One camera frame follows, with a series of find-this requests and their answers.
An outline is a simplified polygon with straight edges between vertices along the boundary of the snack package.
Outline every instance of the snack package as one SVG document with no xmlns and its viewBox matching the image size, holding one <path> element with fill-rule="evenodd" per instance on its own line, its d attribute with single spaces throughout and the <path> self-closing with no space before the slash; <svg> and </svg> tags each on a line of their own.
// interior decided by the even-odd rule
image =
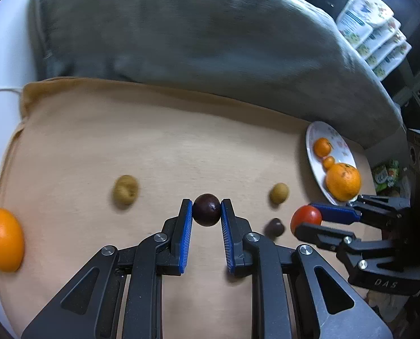
<svg viewBox="0 0 420 339">
<path fill-rule="evenodd" d="M 393 188 L 399 181 L 399 162 L 390 160 L 372 169 L 373 183 L 377 194 Z"/>
<path fill-rule="evenodd" d="M 385 44 L 383 44 L 379 49 L 374 51 L 365 61 L 369 64 L 371 69 L 374 69 L 378 64 L 386 58 L 386 56 L 392 52 L 392 50 L 401 45 L 406 41 L 405 35 L 401 32 L 400 29 L 390 38 Z"/>
<path fill-rule="evenodd" d="M 336 19 L 339 32 L 356 49 L 372 33 L 392 18 L 394 12 L 381 0 L 348 0 Z"/>
<path fill-rule="evenodd" d="M 380 48 L 387 40 L 392 38 L 394 33 L 400 28 L 401 23 L 394 17 L 390 18 L 386 24 L 372 31 L 369 37 L 356 49 L 359 55 L 366 59 L 374 51 Z"/>
<path fill-rule="evenodd" d="M 377 78 L 382 81 L 386 76 L 388 76 L 392 70 L 402 63 L 410 49 L 411 45 L 408 42 L 404 42 L 395 47 L 392 52 L 389 53 L 386 58 L 373 69 Z"/>
<path fill-rule="evenodd" d="M 365 41 L 373 31 L 370 25 L 359 19 L 350 10 L 346 11 L 340 18 L 337 28 L 354 49 Z"/>
</svg>

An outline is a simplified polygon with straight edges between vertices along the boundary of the kiwi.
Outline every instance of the kiwi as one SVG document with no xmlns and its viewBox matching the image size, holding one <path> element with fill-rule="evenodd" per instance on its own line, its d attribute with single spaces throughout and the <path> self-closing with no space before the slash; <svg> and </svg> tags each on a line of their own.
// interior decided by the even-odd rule
<svg viewBox="0 0 420 339">
<path fill-rule="evenodd" d="M 270 200 L 279 205 L 289 197 L 289 187 L 285 183 L 277 183 L 270 191 Z"/>
<path fill-rule="evenodd" d="M 139 185 L 136 178 L 129 174 L 120 176 L 113 189 L 114 201 L 123 205 L 132 204 L 138 197 Z"/>
</svg>

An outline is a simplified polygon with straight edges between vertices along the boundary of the red tomato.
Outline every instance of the red tomato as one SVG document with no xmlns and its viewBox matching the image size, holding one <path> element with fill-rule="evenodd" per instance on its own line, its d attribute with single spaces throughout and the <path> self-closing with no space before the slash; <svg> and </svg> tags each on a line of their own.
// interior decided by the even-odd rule
<svg viewBox="0 0 420 339">
<path fill-rule="evenodd" d="M 312 207 L 311 205 L 304 205 L 299 208 L 293 215 L 290 222 L 290 230 L 295 234 L 295 228 L 301 223 L 312 223 L 312 224 L 322 224 L 322 215 L 320 210 Z"/>
</svg>

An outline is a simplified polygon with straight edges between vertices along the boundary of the orange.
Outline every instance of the orange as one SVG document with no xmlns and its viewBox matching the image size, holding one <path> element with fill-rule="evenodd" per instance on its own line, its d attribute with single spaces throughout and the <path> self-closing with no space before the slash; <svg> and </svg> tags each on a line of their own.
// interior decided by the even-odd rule
<svg viewBox="0 0 420 339">
<path fill-rule="evenodd" d="M 331 143 L 326 138 L 320 138 L 313 144 L 313 152 L 317 157 L 326 157 L 331 152 Z"/>
<path fill-rule="evenodd" d="M 361 190 L 361 175 L 353 166 L 336 163 L 326 173 L 326 187 L 339 201 L 353 199 Z"/>
<path fill-rule="evenodd" d="M 0 209 L 0 270 L 16 271 L 25 254 L 23 230 L 16 217 L 6 209 Z"/>
<path fill-rule="evenodd" d="M 325 159 L 323 159 L 323 163 L 322 163 L 323 168 L 326 171 L 329 170 L 329 168 L 331 168 L 333 166 L 334 162 L 335 162 L 334 157 L 332 157 L 332 156 L 326 157 Z"/>
</svg>

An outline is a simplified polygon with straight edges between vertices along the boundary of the gray cushion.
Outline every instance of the gray cushion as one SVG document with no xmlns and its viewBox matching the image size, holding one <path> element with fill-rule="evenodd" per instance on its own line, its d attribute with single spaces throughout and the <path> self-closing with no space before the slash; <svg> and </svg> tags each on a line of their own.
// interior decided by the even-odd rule
<svg viewBox="0 0 420 339">
<path fill-rule="evenodd" d="M 333 19 L 304 0 L 37 0 L 46 77 L 209 92 L 322 120 L 369 147 L 399 111 Z"/>
</svg>

